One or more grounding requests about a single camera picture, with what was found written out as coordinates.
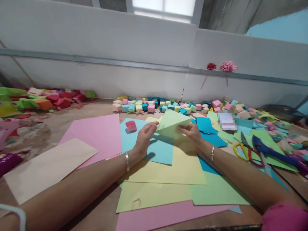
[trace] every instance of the red paper flower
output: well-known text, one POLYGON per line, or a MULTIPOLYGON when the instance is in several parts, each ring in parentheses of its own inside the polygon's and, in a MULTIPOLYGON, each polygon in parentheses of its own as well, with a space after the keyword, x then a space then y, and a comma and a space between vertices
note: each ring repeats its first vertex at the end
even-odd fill
POLYGON ((235 66, 232 61, 228 61, 228 62, 224 62, 220 66, 220 69, 223 72, 232 72, 233 70, 237 69, 237 66, 235 66))
POLYGON ((216 64, 214 64, 214 63, 209 63, 207 69, 208 69, 208 70, 214 70, 214 69, 216 69, 216 64))

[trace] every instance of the table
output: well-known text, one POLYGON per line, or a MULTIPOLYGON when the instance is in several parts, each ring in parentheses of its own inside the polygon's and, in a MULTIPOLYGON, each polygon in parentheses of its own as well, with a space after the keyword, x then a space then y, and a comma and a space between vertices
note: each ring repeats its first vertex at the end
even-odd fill
MULTIPOLYGON (((112 114, 111 102, 112 100, 108 99, 98 99, 81 104, 84 105, 81 109, 78 109, 76 106, 71 106, 52 114, 35 113, 35 115, 30 118, 40 118, 44 123, 37 125, 33 131, 28 128, 20 128, 19 133, 21 136, 18 138, 17 142, 10 144, 5 150, 3 150, 3 152, 17 153, 22 150, 31 149, 30 155, 27 157, 27 160, 29 160, 55 147, 74 120, 112 114)), ((145 120, 148 116, 159 118, 162 116, 162 113, 144 113, 143 115, 120 113, 120 122, 125 118, 145 120)), ((307 193, 305 194, 305 192, 307 192, 308 184, 303 181, 303 178, 299 178, 298 175, 290 171, 279 168, 276 169, 278 169, 284 177, 287 177, 287 180, 298 192, 307 197, 307 193)), ((65 225, 61 230, 115 230, 118 218, 116 207, 120 194, 120 186, 118 183, 114 183, 90 206, 65 225)), ((0 178, 0 203, 12 206, 18 205, 3 177, 0 178)), ((231 211, 224 211, 161 228, 159 230, 210 229, 219 227, 251 226, 262 223, 261 213, 258 208, 250 205, 242 205, 240 208, 243 212, 242 215, 231 211)))

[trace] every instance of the scissors blade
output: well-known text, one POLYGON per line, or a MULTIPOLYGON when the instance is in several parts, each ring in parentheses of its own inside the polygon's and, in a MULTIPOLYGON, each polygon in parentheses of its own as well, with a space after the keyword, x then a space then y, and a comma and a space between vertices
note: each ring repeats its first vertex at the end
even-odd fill
POLYGON ((246 138, 245 138, 243 132, 241 132, 241 139, 242 139, 242 143, 243 143, 244 145, 246 145, 247 147, 250 147, 250 146, 248 145, 248 142, 247 142, 247 140, 246 140, 246 138))

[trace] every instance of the beige paper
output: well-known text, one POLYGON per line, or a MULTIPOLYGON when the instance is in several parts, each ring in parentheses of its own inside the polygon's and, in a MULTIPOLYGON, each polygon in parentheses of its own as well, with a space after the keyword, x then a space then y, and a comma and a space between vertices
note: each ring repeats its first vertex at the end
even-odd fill
POLYGON ((4 175, 18 204, 58 183, 98 151, 79 139, 60 144, 4 175))

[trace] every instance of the bracelet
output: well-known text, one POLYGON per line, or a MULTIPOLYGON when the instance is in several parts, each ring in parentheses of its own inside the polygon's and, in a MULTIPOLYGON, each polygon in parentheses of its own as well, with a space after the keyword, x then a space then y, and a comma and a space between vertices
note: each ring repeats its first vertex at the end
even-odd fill
POLYGON ((212 162, 214 162, 214 145, 212 147, 212 162))
POLYGON ((126 171, 128 172, 129 171, 129 163, 128 163, 128 152, 127 151, 126 151, 125 158, 126 158, 126 171))

